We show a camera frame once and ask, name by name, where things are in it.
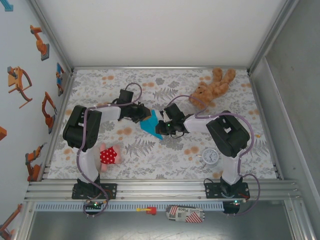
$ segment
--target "brown teddy bear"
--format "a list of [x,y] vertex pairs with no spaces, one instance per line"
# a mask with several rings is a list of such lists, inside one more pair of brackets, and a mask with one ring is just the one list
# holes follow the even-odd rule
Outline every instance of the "brown teddy bear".
[[[216,99],[223,94],[225,94],[229,89],[229,83],[235,79],[236,70],[230,68],[223,77],[222,69],[216,67],[212,71],[213,73],[213,82],[208,85],[205,82],[201,81],[198,84],[198,87],[195,89],[194,93],[191,94],[192,97],[195,97],[206,105],[208,105],[213,99]],[[195,99],[189,98],[190,102],[199,109],[204,109],[205,106],[198,102]]]

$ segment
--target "teddy bear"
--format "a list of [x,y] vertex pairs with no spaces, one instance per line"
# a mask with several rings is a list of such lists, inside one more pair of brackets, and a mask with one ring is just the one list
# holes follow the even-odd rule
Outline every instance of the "teddy bear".
[[[195,97],[207,106],[213,100],[222,95],[224,95],[229,89],[229,83],[231,83],[236,77],[236,70],[230,68],[226,71],[223,77],[223,71],[221,68],[216,67],[212,70],[213,73],[213,82],[211,84],[206,84],[201,81],[198,84],[198,87],[195,89],[194,93],[191,94],[192,97]],[[198,102],[197,100],[190,98],[190,102],[199,109],[204,109],[205,106]]]
[[107,171],[108,164],[121,164],[121,147],[119,145],[113,145],[107,148],[105,143],[102,143],[100,147],[95,147],[95,166],[96,169],[104,173]]

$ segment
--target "clock face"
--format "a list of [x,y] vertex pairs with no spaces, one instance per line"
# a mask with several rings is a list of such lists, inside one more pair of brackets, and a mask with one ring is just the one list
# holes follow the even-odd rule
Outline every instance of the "clock face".
[[205,163],[213,165],[218,162],[219,156],[216,150],[207,148],[202,153],[202,159]]

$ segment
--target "white clock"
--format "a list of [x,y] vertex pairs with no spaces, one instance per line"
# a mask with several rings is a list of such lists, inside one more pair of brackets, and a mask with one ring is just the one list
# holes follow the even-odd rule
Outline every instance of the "white clock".
[[216,150],[213,148],[206,148],[202,152],[202,160],[208,167],[214,167],[215,165],[218,164],[219,161],[219,155]]

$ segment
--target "patterned table surface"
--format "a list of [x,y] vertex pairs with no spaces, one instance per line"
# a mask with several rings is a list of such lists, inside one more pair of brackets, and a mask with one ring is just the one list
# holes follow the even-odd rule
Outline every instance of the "patterned table surface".
[[[139,83],[143,88],[140,101],[151,109],[162,110],[169,101],[182,94],[191,94],[200,80],[212,81],[212,69],[100,69],[78,70],[65,111],[55,151],[48,174],[49,179],[76,179],[76,152],[63,140],[62,133],[76,105],[91,107],[112,102],[120,89],[128,83]],[[137,86],[129,86],[138,96]],[[175,102],[185,114],[198,110],[186,98]],[[244,116],[252,125],[255,141],[252,151],[242,157],[241,171],[253,173],[258,178],[274,179],[273,163],[255,103],[247,71],[236,70],[228,92],[214,99],[206,115],[229,110]],[[193,132],[181,138],[165,136],[160,140],[141,130],[130,120],[109,121],[100,126],[97,143],[107,147],[119,144],[122,148],[122,164],[112,164],[100,176],[102,179],[204,179],[219,178],[224,156],[219,155],[215,167],[204,166],[200,155],[205,148],[217,147],[209,134]]]

